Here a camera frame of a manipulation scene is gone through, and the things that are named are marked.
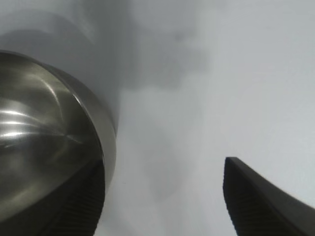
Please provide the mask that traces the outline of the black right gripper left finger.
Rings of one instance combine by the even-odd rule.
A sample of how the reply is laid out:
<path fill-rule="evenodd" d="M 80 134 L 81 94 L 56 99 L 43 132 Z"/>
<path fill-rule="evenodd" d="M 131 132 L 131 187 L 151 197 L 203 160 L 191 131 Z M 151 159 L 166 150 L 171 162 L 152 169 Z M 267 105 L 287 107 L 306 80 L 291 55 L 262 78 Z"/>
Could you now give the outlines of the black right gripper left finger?
<path fill-rule="evenodd" d="M 105 201 L 102 161 L 97 161 L 88 176 L 66 200 L 61 212 L 48 227 L 49 236 L 93 236 Z"/>

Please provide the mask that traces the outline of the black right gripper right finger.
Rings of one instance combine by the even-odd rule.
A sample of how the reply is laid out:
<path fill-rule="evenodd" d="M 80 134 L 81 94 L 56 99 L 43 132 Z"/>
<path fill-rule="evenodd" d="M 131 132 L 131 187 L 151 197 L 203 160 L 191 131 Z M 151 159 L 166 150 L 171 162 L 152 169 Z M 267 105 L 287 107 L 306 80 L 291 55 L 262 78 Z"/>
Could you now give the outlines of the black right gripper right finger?
<path fill-rule="evenodd" d="M 315 210 L 237 157 L 224 163 L 223 196 L 239 236 L 313 236 Z"/>

